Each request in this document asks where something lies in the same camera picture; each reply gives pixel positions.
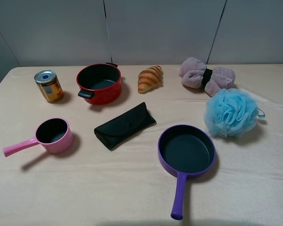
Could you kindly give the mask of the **toy croissant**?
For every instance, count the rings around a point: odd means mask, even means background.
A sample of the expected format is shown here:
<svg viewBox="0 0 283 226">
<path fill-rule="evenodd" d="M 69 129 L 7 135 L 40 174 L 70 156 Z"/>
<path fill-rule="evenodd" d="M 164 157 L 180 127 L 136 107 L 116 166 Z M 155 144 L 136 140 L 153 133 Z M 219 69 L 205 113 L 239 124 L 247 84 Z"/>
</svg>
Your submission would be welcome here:
<svg viewBox="0 0 283 226">
<path fill-rule="evenodd" d="M 160 87 L 163 83 L 163 71 L 161 66 L 151 66 L 138 75 L 138 93 L 144 94 Z"/>
</svg>

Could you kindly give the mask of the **black glasses case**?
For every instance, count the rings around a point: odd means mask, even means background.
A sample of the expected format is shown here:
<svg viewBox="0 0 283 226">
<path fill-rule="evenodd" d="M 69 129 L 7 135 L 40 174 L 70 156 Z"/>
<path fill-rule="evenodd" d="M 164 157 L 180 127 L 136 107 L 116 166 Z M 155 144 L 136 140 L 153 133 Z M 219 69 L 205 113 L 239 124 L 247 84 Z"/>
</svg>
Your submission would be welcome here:
<svg viewBox="0 0 283 226">
<path fill-rule="evenodd" d="M 94 134 L 107 149 L 112 150 L 131 136 L 155 123 L 155 119 L 150 115 L 146 104 L 143 102 L 96 127 Z"/>
</svg>

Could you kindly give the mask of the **purple frying pan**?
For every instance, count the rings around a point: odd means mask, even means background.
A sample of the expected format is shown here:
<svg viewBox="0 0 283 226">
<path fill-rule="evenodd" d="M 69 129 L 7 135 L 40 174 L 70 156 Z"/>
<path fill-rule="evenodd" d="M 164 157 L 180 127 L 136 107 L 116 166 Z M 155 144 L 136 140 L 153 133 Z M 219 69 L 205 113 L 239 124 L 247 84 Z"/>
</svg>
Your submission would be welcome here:
<svg viewBox="0 0 283 226">
<path fill-rule="evenodd" d="M 158 140 L 158 159 L 162 167 L 176 177 L 171 218 L 183 219 L 186 181 L 205 174 L 214 164 L 216 148 L 211 138 L 191 125 L 175 125 L 166 129 Z"/>
</svg>

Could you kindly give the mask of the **blue mesh bath sponge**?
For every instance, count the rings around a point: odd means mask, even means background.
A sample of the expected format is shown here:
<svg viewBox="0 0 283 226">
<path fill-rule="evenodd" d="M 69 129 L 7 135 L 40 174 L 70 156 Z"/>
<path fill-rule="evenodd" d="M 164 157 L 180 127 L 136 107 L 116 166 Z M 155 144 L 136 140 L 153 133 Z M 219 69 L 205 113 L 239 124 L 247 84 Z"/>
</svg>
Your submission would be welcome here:
<svg viewBox="0 0 283 226">
<path fill-rule="evenodd" d="M 265 113 L 250 94 L 240 89 L 222 89 L 206 103 L 204 122 L 211 136 L 242 137 Z"/>
</svg>

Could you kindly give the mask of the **pink saucepan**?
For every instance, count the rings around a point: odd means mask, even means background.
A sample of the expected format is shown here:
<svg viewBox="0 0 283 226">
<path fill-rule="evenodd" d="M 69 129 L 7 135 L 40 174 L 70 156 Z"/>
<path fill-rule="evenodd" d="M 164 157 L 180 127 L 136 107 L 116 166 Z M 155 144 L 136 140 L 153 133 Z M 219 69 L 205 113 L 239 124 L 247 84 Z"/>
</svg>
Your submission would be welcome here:
<svg viewBox="0 0 283 226">
<path fill-rule="evenodd" d="M 62 118 L 52 118 L 43 122 L 31 139 L 2 150 L 8 157 L 26 148 L 42 145 L 47 152 L 56 154 L 66 151 L 72 145 L 73 139 L 68 122 Z"/>
</svg>

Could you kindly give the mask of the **yellow tin can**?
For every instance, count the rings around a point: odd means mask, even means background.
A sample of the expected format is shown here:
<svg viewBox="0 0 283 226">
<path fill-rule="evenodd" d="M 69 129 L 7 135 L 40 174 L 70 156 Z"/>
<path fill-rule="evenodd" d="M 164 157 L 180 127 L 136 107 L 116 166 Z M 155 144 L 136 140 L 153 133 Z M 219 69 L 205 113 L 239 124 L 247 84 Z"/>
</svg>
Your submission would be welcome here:
<svg viewBox="0 0 283 226">
<path fill-rule="evenodd" d="M 63 98 L 63 89 L 53 70 L 43 70 L 38 72 L 34 76 L 34 81 L 48 102 L 54 103 Z"/>
</svg>

